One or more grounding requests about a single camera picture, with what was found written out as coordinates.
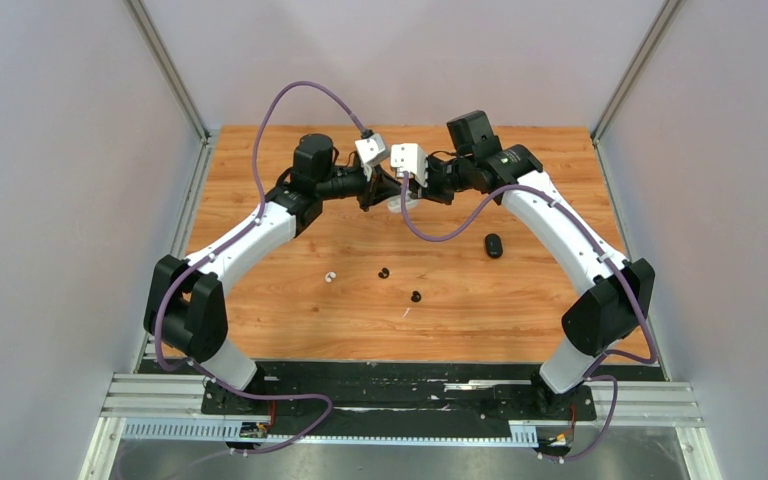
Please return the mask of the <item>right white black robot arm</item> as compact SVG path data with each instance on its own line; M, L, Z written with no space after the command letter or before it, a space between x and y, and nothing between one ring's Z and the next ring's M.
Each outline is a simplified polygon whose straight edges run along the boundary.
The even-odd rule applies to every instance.
M531 377L525 407L544 417L569 412L572 397L617 344L647 325L655 271L630 260L601 238L557 190L542 163L525 146L503 147L485 112L447 124L454 152L448 161L415 143L395 145L390 165L402 180L403 199L415 196L449 205L455 194L476 190L485 208L494 202L521 221L548 250L578 299L561 318L563 338Z

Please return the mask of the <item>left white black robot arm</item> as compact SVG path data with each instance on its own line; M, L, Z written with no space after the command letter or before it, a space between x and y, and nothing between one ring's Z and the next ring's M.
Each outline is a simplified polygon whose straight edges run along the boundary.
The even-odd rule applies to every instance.
M225 297L260 260L304 232L328 200L354 197L368 210L395 195L400 186L385 173L389 149L367 130L347 165L324 134L307 134L292 164L252 214L213 243L186 258L166 255L154 267L143 326L160 345L169 345L204 372L243 413L276 401L266 393L265 372L229 337Z

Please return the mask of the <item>white earbud charging case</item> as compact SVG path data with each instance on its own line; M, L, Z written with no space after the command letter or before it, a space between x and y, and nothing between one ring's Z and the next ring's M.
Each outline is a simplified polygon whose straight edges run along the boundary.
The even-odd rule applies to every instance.
M409 211L417 207L420 200L408 193L405 197L401 195L390 197L386 201L386 207L390 213L400 214L402 210Z

